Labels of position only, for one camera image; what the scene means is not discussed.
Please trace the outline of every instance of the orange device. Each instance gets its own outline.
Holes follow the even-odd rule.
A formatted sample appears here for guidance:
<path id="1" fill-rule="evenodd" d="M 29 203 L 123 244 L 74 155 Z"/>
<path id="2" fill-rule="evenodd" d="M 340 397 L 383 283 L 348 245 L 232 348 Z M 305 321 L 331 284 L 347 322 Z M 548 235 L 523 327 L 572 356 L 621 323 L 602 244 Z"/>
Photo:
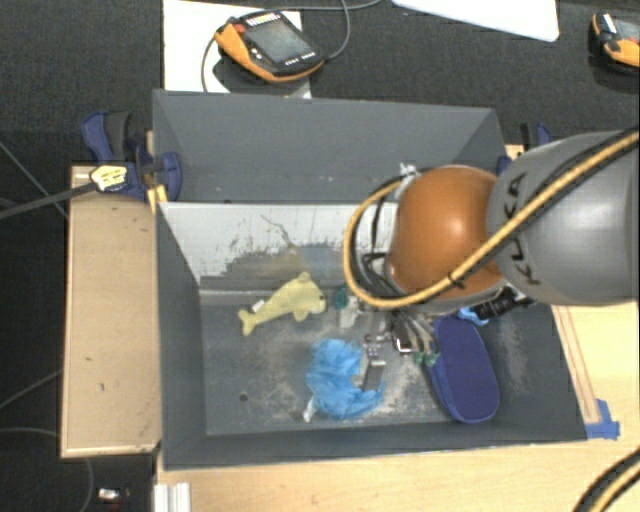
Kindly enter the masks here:
<path id="1" fill-rule="evenodd" d="M 621 73 L 640 74 L 640 25 L 598 11 L 589 26 L 589 51 Z"/>
<path id="2" fill-rule="evenodd" d="M 269 83 L 306 77 L 326 60 L 324 52 L 280 11 L 230 18 L 214 37 L 223 55 Z"/>

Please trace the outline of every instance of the device screen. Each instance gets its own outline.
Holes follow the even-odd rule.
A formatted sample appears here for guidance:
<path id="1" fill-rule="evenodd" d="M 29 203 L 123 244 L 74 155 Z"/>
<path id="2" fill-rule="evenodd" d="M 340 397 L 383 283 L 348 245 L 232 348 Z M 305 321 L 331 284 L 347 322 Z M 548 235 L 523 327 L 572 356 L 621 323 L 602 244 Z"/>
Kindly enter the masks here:
<path id="1" fill-rule="evenodd" d="M 618 34 L 622 39 L 640 40 L 640 25 L 629 23 L 627 21 L 616 20 Z"/>
<path id="2" fill-rule="evenodd" d="M 281 22 L 254 27 L 247 36 L 274 62 L 284 62 L 312 51 L 304 39 Z"/>

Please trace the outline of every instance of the wooden table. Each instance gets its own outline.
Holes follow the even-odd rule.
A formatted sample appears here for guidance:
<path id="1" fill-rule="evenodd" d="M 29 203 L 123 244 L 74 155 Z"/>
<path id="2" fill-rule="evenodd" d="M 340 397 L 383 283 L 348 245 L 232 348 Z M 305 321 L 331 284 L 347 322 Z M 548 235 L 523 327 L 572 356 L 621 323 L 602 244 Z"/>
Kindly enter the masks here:
<path id="1" fill-rule="evenodd" d="M 74 168 L 73 184 L 86 182 L 87 171 Z M 97 193 L 72 201 L 62 457 L 150 452 L 160 440 L 153 254 L 142 203 Z M 194 512 L 571 510 L 599 473 L 640 445 L 638 309 L 555 313 L 567 347 L 579 340 L 569 359 L 586 363 L 588 376 L 579 360 L 574 375 L 584 414 L 593 414 L 590 382 L 621 423 L 617 442 L 170 473 L 160 463 L 157 480 L 189 482 Z M 611 510 L 640 510 L 640 486 Z"/>

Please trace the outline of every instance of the gray bin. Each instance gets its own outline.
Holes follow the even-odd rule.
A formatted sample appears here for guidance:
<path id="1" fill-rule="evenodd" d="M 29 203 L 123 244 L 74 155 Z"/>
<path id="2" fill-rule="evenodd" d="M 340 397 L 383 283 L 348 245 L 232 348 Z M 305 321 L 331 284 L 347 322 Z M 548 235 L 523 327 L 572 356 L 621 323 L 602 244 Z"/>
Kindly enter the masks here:
<path id="1" fill-rule="evenodd" d="M 184 202 L 162 204 L 157 216 L 167 469 L 586 438 L 545 306 L 480 329 L 501 392 L 489 422 L 451 420 L 425 372 L 391 351 L 379 409 L 346 422 L 302 420 L 311 345 L 359 340 L 368 328 L 362 317 L 340 330 L 331 307 L 355 204 L 400 162 L 494 168 L 504 147 L 492 111 L 157 92 L 154 137 L 156 152 L 177 151 L 185 169 Z M 381 245 L 393 209 L 384 212 Z M 325 292 L 329 310 L 300 324 L 288 315 L 243 337 L 238 309 L 302 270 Z"/>

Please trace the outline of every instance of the yellow cable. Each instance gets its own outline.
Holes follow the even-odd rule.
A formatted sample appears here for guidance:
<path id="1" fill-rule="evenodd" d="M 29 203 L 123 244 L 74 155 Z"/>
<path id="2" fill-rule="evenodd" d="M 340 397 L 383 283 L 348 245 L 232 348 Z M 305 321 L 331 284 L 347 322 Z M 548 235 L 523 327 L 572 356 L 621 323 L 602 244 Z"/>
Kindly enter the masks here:
<path id="1" fill-rule="evenodd" d="M 611 504 L 613 498 L 618 494 L 620 489 L 622 489 L 638 475 L 640 475 L 640 461 L 636 462 L 633 466 L 624 471 L 609 485 L 609 487 L 607 487 L 607 489 L 593 504 L 590 512 L 602 512 L 603 510 L 605 510 Z"/>
<path id="2" fill-rule="evenodd" d="M 355 280 L 353 272 L 351 270 L 351 238 L 356 224 L 360 220 L 360 217 L 364 211 L 374 204 L 378 199 L 393 192 L 400 186 L 402 182 L 392 183 L 379 190 L 378 192 L 369 196 L 365 201 L 356 208 L 356 211 L 351 216 L 349 223 L 344 232 L 344 241 L 342 249 L 342 264 L 344 267 L 344 275 L 347 286 L 351 291 L 367 304 L 380 309 L 396 309 L 401 307 L 410 306 L 412 304 L 418 304 L 425 302 L 433 297 L 448 290 L 452 285 L 458 283 L 463 279 L 464 275 L 471 270 L 482 258 L 484 258 L 495 247 L 502 243 L 511 233 L 513 233 L 518 227 L 520 227 L 533 213 L 544 205 L 547 201 L 553 198 L 558 192 L 571 185 L 576 179 L 590 171 L 593 167 L 600 164 L 607 158 L 615 155 L 617 152 L 626 149 L 632 144 L 638 141 L 638 132 L 634 132 L 631 135 L 620 139 L 619 141 L 607 146 L 600 150 L 598 153 L 588 158 L 584 162 L 581 162 L 572 167 L 568 172 L 556 179 L 547 188 L 545 188 L 540 194 L 529 201 L 524 207 L 519 210 L 509 221 L 507 221 L 496 233 L 489 238 L 482 246 L 476 249 L 466 260 L 458 265 L 448 276 L 443 277 L 435 284 L 421 290 L 419 292 L 407 295 L 405 297 L 399 297 L 395 299 L 385 299 L 370 295 L 365 290 L 360 288 Z"/>

